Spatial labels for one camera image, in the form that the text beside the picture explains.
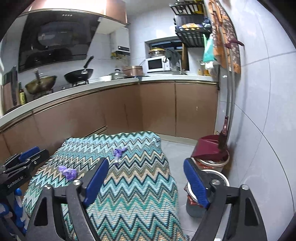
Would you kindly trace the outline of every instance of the gray tile floor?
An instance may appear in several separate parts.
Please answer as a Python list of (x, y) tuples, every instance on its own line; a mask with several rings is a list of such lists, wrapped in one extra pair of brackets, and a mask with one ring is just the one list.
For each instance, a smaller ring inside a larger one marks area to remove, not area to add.
[[(191, 156), (194, 146), (161, 140), (161, 149), (168, 158), (170, 172), (177, 183), (179, 202), (178, 216), (181, 222), (181, 227), (184, 234), (188, 235), (191, 240), (202, 219), (193, 218), (186, 212), (187, 193), (184, 190), (184, 187), (187, 183), (187, 179), (183, 171), (183, 161)], [(229, 212), (230, 207), (228, 206), (221, 220), (221, 225), (216, 238), (223, 238)]]

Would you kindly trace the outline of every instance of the plastic bag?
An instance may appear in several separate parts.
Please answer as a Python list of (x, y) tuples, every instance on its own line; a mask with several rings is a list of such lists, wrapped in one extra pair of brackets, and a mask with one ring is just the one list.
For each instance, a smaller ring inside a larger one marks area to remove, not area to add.
[(206, 37), (204, 35), (204, 41), (205, 41), (205, 51), (203, 55), (203, 62), (207, 63), (210, 61), (216, 61), (214, 57), (214, 40), (213, 40), (213, 34), (210, 34), (210, 37), (208, 40), (206, 40)]

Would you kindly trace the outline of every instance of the black range hood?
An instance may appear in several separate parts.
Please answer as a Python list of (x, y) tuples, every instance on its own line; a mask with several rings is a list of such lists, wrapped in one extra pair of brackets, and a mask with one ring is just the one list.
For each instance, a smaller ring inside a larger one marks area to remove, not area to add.
[(84, 60), (98, 15), (67, 10), (28, 14), (20, 43), (19, 72), (46, 64)]

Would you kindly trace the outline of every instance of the pan handle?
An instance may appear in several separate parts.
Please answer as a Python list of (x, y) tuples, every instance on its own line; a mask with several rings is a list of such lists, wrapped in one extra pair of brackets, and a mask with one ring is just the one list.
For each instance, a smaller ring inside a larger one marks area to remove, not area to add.
[(94, 58), (94, 57), (91, 56), (91, 57), (88, 59), (88, 61), (86, 62), (85, 66), (83, 66), (83, 68), (87, 69), (87, 67), (88, 67), (88, 65), (89, 65), (89, 63), (90, 63), (90, 61), (92, 61), (93, 58)]

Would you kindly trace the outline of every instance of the ceiling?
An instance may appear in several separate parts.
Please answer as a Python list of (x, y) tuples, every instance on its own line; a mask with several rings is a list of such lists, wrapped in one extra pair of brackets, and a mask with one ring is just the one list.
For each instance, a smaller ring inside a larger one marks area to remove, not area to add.
[(169, 7), (176, 0), (124, 0), (126, 2), (127, 15), (138, 15), (155, 8)]

